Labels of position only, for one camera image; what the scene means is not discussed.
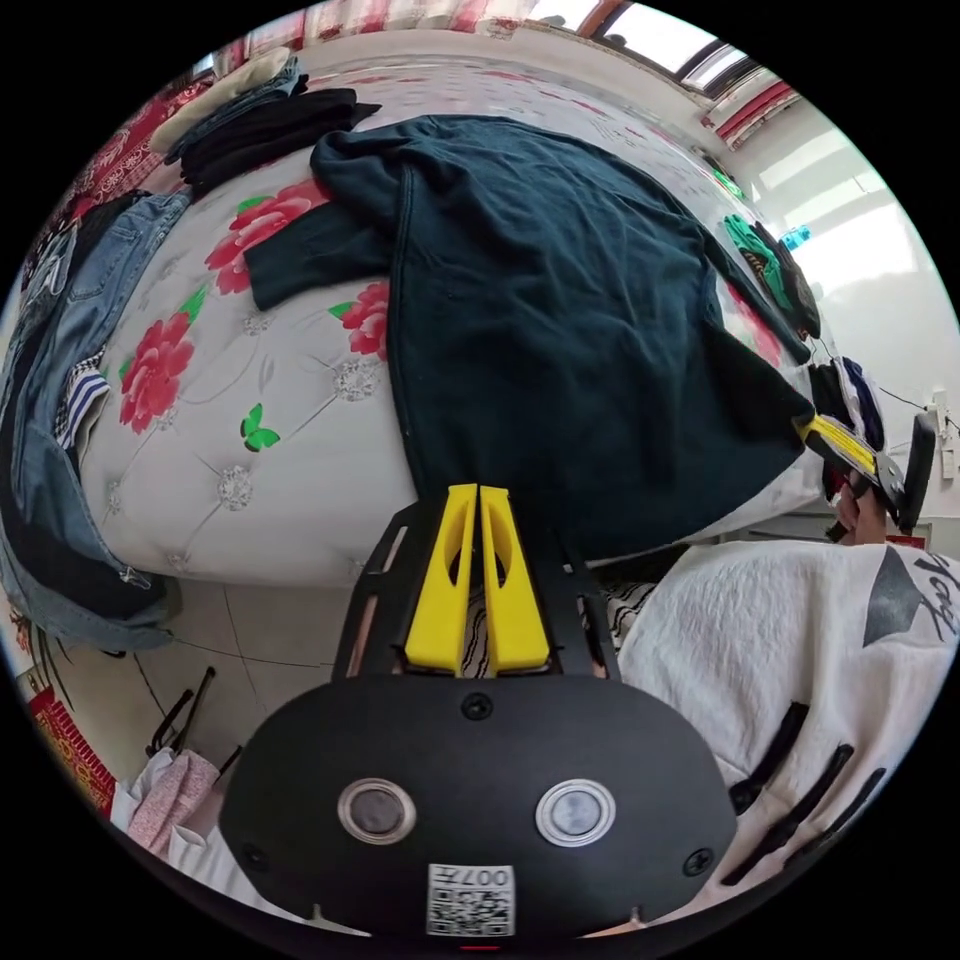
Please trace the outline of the person's right hand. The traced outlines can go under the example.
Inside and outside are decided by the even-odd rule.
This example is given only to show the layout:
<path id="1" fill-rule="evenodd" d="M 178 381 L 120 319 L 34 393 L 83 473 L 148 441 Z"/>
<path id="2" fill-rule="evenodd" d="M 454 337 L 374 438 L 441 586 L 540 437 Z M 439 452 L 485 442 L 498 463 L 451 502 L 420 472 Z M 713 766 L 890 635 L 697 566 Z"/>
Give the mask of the person's right hand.
<path id="1" fill-rule="evenodd" d="M 887 539 L 887 514 L 883 504 L 867 486 L 861 496 L 855 495 L 857 477 L 851 475 L 843 486 L 834 510 L 838 523 L 843 527 L 839 544 L 860 546 L 883 544 Z"/>

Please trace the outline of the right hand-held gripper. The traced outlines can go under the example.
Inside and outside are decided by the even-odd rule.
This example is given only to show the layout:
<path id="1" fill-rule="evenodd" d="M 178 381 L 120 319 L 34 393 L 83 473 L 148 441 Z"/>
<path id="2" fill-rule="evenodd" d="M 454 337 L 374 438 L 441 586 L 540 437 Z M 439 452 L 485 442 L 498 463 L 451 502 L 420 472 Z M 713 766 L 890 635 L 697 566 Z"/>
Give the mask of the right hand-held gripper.
<path id="1" fill-rule="evenodd" d="M 885 455 L 875 452 L 856 433 L 830 417 L 815 415 L 812 421 L 794 422 L 802 443 L 816 452 L 843 478 L 857 477 L 855 495 L 870 486 L 896 529 L 909 528 L 905 481 L 899 468 Z"/>

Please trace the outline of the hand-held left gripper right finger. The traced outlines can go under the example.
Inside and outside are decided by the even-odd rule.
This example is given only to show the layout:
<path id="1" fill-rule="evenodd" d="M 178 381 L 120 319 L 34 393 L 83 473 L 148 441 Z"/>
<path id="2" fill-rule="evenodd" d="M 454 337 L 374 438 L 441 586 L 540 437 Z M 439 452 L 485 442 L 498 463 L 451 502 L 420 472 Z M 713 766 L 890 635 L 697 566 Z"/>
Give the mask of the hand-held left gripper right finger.
<path id="1" fill-rule="evenodd" d="M 508 491 L 480 487 L 479 516 L 490 666 L 544 669 L 550 648 Z"/>

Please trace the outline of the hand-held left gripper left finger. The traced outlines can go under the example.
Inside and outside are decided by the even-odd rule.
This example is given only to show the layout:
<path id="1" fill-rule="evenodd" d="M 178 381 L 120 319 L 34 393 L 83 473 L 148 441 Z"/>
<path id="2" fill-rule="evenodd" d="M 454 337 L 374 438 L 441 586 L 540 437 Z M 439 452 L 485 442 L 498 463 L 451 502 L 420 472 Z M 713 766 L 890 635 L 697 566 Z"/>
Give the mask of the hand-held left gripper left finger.
<path id="1" fill-rule="evenodd" d="M 404 645 L 412 668 L 459 668 L 470 597 L 477 486 L 448 488 Z"/>

